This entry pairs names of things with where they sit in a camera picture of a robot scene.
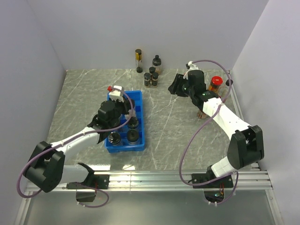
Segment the black cap bottle front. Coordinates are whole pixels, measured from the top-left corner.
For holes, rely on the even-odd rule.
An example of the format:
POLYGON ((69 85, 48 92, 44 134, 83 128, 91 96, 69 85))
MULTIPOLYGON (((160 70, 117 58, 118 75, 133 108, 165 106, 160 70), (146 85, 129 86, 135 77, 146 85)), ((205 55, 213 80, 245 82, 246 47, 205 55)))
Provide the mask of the black cap bottle front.
POLYGON ((132 116, 127 123, 129 129, 137 129, 139 126, 139 120, 137 117, 132 116))

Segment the knob lid jar white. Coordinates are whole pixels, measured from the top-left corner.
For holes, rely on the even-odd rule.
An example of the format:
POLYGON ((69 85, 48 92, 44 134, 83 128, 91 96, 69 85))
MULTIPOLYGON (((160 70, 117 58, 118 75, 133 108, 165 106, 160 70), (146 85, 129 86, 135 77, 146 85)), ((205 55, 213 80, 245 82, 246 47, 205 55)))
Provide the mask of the knob lid jar white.
POLYGON ((137 145, 140 143, 139 132, 136 129, 129 129, 127 131, 127 141, 131 145, 137 145))

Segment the shaker jar white powder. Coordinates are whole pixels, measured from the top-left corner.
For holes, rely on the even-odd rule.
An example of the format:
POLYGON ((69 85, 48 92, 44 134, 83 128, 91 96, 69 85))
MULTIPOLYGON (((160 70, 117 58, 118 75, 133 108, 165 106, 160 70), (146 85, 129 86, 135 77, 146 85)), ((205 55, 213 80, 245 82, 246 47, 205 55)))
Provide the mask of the shaker jar white powder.
POLYGON ((111 132, 108 136, 108 142, 112 146, 122 145, 121 135, 118 132, 111 132))

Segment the blue divided plastic bin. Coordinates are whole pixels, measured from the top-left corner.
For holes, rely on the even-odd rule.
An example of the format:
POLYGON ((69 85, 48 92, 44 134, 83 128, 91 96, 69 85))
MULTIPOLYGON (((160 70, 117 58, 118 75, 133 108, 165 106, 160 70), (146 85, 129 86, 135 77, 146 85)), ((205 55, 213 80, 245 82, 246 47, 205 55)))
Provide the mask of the blue divided plastic bin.
POLYGON ((109 142, 109 138, 105 139, 104 146, 109 153, 119 153, 128 151, 144 151, 145 149, 145 129, 144 129, 144 118, 143 118, 143 94, 140 90, 129 90, 125 93, 135 102, 133 119, 124 125, 123 127, 114 130, 114 132, 120 135, 120 143, 112 144, 109 142), (127 133, 129 130, 135 130, 139 137, 135 142, 135 138, 130 137, 128 140, 127 133))

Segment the red lid jar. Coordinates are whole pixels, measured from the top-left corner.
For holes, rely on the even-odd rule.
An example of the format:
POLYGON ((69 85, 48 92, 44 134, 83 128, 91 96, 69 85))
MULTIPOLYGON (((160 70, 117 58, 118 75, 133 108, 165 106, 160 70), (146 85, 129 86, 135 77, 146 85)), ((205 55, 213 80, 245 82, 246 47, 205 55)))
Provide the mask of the red lid jar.
POLYGON ((220 76, 213 76, 211 78, 208 90, 211 90, 218 94, 219 88, 223 83, 223 79, 220 76))

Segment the tall clear sauce bottle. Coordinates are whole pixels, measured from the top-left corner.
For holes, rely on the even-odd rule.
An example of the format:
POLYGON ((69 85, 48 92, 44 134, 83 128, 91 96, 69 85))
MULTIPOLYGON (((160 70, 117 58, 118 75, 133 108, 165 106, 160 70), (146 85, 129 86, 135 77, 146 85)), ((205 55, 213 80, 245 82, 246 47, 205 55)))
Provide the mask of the tall clear sauce bottle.
POLYGON ((230 86, 230 84, 231 85, 233 85, 233 80, 231 79, 231 80, 227 80, 224 84, 222 84, 221 85, 221 87, 219 88, 219 90, 218 90, 218 95, 221 97, 221 98, 224 98, 226 95, 227 95, 227 93, 228 93, 228 91, 229 91, 229 86, 230 86))

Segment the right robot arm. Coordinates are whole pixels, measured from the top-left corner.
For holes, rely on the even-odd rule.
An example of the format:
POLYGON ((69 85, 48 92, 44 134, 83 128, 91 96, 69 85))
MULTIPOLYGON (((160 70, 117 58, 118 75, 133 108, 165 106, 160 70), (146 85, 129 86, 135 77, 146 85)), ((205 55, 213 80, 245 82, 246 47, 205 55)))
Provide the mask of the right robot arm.
POLYGON ((201 186, 208 184, 217 187, 224 177, 264 158, 262 129, 240 119, 217 93, 206 90, 203 71, 190 70, 184 75, 176 74, 168 91, 172 95, 191 98, 192 103, 209 116, 206 122, 214 120, 230 140, 227 155, 208 167, 201 186))

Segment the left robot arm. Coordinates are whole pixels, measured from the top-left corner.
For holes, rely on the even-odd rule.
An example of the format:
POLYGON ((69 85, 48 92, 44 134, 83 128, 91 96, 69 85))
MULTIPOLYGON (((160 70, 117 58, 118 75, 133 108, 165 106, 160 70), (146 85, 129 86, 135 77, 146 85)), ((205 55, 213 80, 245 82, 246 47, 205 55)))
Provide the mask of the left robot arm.
POLYGON ((129 121, 118 125, 120 116, 132 116, 134 107, 135 101, 130 98, 104 101, 91 123, 82 131, 58 142, 37 144, 22 175, 41 191, 52 191, 62 183, 65 161, 86 147, 99 144, 111 132, 125 126, 129 121))

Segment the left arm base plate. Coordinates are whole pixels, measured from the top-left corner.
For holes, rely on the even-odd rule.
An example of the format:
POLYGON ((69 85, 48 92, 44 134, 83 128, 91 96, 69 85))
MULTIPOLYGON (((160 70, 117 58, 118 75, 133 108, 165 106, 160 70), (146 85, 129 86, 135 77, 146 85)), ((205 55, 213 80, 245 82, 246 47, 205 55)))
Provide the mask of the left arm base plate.
POLYGON ((82 189, 87 186, 88 188, 96 188, 96 189, 108 189, 109 186, 109 178, 108 174, 90 174, 83 182, 71 182, 68 183, 67 189, 82 189))

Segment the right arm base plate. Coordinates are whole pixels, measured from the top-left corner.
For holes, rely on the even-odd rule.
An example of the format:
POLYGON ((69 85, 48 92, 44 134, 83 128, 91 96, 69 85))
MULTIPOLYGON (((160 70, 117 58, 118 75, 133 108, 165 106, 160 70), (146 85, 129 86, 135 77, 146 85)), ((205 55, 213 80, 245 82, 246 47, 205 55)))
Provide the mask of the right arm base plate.
MULTIPOLYGON (((199 184, 199 183, 204 183, 207 181, 207 174, 204 174, 204 173, 193 173, 191 175, 191 180, 188 181, 188 183, 191 183, 191 184, 199 184)), ((233 179, 232 179, 232 176, 231 175, 228 175, 224 178, 221 178, 217 181, 214 181, 212 183, 209 183, 209 184, 205 184, 205 185, 202 185, 202 186, 196 186, 196 187, 193 187, 193 188, 218 188, 218 189, 221 189, 221 188, 233 188, 234 184, 233 184, 233 179)))

